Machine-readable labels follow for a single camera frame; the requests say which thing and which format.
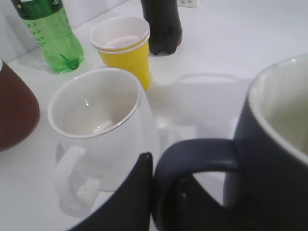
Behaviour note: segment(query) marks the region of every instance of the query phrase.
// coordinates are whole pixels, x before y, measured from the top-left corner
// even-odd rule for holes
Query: white table
[[[149,102],[162,137],[162,149],[190,138],[231,138],[247,87],[262,69],[308,52],[306,3],[286,1],[206,0],[198,9],[179,8],[183,41],[171,56],[151,56]],[[63,231],[84,218],[66,214],[52,183],[58,137],[47,120],[53,94],[68,80],[104,66],[91,47],[89,32],[119,15],[142,17],[139,0],[78,27],[74,33],[85,51],[75,72],[52,73],[34,50],[9,66],[38,98],[41,119],[19,145],[0,153],[0,230]],[[221,200],[223,175],[199,175]],[[92,211],[108,197],[100,193]]]

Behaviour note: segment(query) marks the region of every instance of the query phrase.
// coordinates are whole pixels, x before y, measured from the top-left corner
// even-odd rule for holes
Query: stacked cups
[[[150,26],[137,17],[117,17],[97,25],[90,34],[92,45],[108,67],[134,74],[143,88],[151,84],[149,69]]]

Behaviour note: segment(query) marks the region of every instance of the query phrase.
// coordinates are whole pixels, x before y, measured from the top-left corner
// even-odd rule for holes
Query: soda bottle
[[[143,16],[150,24],[152,54],[173,54],[182,42],[177,0],[141,0]]]
[[[11,0],[35,39],[51,69],[70,72],[84,59],[72,32],[62,0]]]

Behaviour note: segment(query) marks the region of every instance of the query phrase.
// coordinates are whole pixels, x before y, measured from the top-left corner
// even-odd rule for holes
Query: navy mug
[[[255,79],[233,140],[182,141],[165,151],[154,174],[154,222],[170,230],[164,210],[174,184],[193,173],[223,171],[225,210],[262,223],[260,230],[307,231],[307,153],[308,55],[302,55]]]

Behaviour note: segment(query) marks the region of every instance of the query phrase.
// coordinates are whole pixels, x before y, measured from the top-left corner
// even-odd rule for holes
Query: bottle label
[[[19,16],[25,20],[48,17],[63,7],[62,0],[11,0]]]

